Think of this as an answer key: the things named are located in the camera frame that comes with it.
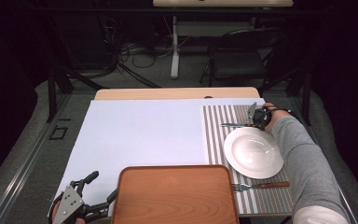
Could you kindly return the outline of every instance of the wooden tray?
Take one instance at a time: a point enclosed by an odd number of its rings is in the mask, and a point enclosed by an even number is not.
[[[128,167],[112,224],[239,223],[230,183],[222,165]]]

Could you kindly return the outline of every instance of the chair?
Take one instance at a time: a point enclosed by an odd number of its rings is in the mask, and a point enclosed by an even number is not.
[[[239,30],[218,37],[208,47],[209,62],[200,83],[206,75],[210,77],[210,87],[214,79],[263,78],[263,87],[268,80],[269,65],[283,40],[279,28]]]

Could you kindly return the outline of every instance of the gray sleeve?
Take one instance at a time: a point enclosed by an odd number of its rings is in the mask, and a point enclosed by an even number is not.
[[[280,118],[272,129],[291,182],[293,214],[299,209],[319,205],[332,209],[348,222],[337,181],[321,149],[295,118]]]

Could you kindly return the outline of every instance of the white paper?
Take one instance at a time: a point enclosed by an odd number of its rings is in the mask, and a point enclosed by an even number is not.
[[[88,205],[106,202],[129,166],[207,164],[203,105],[251,105],[262,98],[92,101],[57,195],[72,180],[99,171],[86,185]]]

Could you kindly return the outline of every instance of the fork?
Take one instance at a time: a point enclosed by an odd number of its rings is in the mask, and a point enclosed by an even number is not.
[[[246,185],[246,184],[231,184],[231,187],[235,191],[244,191],[250,188],[266,189],[266,188],[277,188],[277,187],[289,187],[289,181],[272,182],[257,185]]]

